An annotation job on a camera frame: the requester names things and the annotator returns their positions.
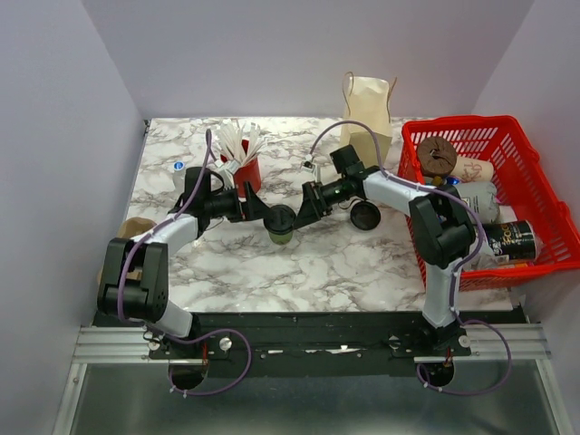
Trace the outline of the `black plastic cup lid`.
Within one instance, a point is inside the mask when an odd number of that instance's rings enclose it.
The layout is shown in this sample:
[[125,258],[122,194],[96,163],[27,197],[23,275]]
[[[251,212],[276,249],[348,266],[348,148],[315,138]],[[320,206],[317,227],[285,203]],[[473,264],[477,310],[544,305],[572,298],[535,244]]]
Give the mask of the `black plastic cup lid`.
[[266,230],[275,235],[286,235],[294,231],[296,213],[287,205],[272,206],[263,219]]

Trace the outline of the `green paper coffee cup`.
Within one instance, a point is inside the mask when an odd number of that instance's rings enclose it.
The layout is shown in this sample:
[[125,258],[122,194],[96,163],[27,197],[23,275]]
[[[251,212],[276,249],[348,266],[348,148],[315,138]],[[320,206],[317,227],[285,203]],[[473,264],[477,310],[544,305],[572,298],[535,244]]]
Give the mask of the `green paper coffee cup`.
[[274,231],[267,231],[270,240],[276,245],[286,245],[288,244],[294,235],[294,231],[292,229],[286,231],[284,234]]

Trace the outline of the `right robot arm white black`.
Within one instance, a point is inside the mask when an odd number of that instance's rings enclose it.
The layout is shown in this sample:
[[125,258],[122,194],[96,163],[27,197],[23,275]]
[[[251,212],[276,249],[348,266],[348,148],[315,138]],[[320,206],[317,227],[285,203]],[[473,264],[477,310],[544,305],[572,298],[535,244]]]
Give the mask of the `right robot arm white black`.
[[457,320],[453,300],[459,291],[460,262],[476,241],[469,208],[454,188],[433,188],[365,168],[351,145],[331,153],[339,179],[303,185],[303,201],[294,221],[298,229],[330,215],[333,206],[351,198],[393,208],[411,220],[411,238],[426,266],[426,299],[422,315],[428,326],[417,332],[417,344],[435,355],[450,344],[446,328]]

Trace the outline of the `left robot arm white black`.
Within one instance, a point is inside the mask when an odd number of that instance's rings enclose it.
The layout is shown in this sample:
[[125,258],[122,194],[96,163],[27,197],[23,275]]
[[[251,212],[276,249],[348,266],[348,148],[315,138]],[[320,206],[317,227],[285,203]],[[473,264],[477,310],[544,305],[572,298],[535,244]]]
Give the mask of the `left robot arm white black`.
[[169,259],[199,239],[217,218],[236,223],[266,218],[270,207],[243,185],[212,188],[218,174],[188,168],[178,203],[153,229],[131,237],[116,237],[107,246],[97,308],[123,322],[142,322],[170,335],[169,346],[182,358],[194,356],[201,345],[196,316],[169,300]]

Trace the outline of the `beige paper takeout bag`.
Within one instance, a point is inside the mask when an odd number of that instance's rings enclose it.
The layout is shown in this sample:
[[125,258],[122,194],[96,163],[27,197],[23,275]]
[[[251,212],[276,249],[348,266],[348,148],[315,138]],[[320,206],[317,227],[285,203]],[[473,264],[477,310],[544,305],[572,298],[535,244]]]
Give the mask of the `beige paper takeout bag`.
[[356,76],[352,72],[347,72],[343,77],[343,119],[361,122],[375,133],[380,157],[377,157],[371,134],[365,128],[351,123],[341,126],[340,146],[353,145],[366,168],[383,163],[392,144],[390,101],[396,83],[397,78],[388,82],[379,78]]

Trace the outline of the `red plastic cup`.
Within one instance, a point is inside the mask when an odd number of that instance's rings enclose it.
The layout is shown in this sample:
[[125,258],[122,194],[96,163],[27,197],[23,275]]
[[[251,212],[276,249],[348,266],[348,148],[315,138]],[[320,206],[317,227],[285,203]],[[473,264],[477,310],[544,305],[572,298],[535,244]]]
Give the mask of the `red plastic cup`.
[[[226,159],[219,154],[219,160],[225,162]],[[234,181],[236,183],[235,189],[241,198],[245,197],[244,193],[244,182],[249,181],[254,191],[259,191],[262,185],[262,179],[259,168],[258,156],[256,159],[252,160],[245,167],[240,167],[234,176]]]

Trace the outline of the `white wrapped straws bundle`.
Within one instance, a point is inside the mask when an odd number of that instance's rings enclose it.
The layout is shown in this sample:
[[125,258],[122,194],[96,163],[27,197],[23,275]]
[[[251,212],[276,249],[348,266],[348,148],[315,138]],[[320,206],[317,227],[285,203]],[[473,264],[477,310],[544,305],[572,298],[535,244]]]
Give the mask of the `white wrapped straws bundle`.
[[240,167],[245,167],[256,159],[258,153],[266,144],[261,137],[260,127],[251,122],[249,129],[238,120],[225,120],[217,129],[218,152],[226,161],[235,161]]

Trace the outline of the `clear plastic water bottle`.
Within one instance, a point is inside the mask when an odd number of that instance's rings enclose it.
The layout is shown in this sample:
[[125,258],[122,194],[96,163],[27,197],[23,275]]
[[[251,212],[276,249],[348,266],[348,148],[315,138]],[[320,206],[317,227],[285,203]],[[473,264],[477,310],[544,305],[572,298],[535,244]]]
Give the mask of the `clear plastic water bottle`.
[[175,191],[181,193],[185,187],[185,175],[187,167],[183,161],[176,161],[172,166],[172,181]]

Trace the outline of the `brown cardboard cup carrier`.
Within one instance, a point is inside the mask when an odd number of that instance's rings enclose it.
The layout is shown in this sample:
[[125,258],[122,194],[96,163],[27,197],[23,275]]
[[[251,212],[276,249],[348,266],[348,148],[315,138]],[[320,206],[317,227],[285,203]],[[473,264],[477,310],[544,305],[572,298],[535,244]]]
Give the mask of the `brown cardboard cup carrier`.
[[[139,236],[142,235],[143,233],[146,233],[148,231],[150,231],[151,229],[153,229],[156,226],[156,222],[145,218],[145,217],[131,217],[128,218],[127,220],[125,220],[122,224],[121,227],[119,228],[116,237],[117,238],[132,238],[135,236]],[[100,269],[97,278],[96,278],[96,282],[97,285],[101,284],[101,280],[102,280],[102,271],[103,268]],[[129,272],[127,274],[127,277],[129,279],[133,279],[133,280],[140,280],[142,275],[142,272],[140,270],[133,270],[131,272]]]

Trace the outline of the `beige printed paper cup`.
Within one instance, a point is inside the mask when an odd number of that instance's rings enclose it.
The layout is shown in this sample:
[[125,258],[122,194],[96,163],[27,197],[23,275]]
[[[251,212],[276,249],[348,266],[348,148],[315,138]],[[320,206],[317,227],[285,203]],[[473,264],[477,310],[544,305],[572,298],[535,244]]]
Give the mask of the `beige printed paper cup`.
[[458,156],[450,175],[461,182],[488,182],[494,173],[493,164],[489,161]]

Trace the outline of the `grey printed snack bag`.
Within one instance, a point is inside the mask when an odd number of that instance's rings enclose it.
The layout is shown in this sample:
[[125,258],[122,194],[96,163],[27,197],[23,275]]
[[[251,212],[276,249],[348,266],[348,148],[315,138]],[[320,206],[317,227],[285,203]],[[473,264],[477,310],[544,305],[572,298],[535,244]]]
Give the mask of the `grey printed snack bag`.
[[497,188],[490,181],[460,182],[445,184],[439,190],[455,191],[457,195],[478,215],[482,224],[492,224],[498,221],[499,204]]

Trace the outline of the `red plastic basket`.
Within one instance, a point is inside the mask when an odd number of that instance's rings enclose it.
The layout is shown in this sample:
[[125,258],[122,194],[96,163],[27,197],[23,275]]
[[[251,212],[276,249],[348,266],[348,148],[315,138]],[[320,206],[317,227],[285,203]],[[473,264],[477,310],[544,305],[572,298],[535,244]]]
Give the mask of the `red plastic basket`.
[[398,175],[423,182],[416,147],[437,136],[449,141],[461,157],[489,161],[502,204],[511,206],[519,220],[531,223],[543,242],[537,260],[526,266],[466,271],[462,292],[522,285],[554,272],[579,267],[579,232],[566,203],[559,200],[518,121],[509,115],[455,115],[427,121],[408,121]]

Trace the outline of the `black printed can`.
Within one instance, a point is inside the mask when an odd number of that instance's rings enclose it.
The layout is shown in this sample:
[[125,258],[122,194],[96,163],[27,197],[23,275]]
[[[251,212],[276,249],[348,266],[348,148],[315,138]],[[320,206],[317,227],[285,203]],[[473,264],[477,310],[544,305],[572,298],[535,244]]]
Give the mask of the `black printed can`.
[[486,224],[483,229],[485,242],[480,253],[499,266],[533,262],[543,247],[527,220]]

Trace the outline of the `black mounting rail base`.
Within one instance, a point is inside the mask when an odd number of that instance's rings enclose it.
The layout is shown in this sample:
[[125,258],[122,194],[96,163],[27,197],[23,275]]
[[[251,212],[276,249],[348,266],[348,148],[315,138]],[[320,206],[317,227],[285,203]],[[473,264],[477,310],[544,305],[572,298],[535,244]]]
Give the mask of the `black mounting rail base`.
[[199,314],[185,345],[163,339],[150,352],[183,370],[205,362],[213,378],[412,376],[415,361],[469,356],[467,332],[438,332],[419,312]]

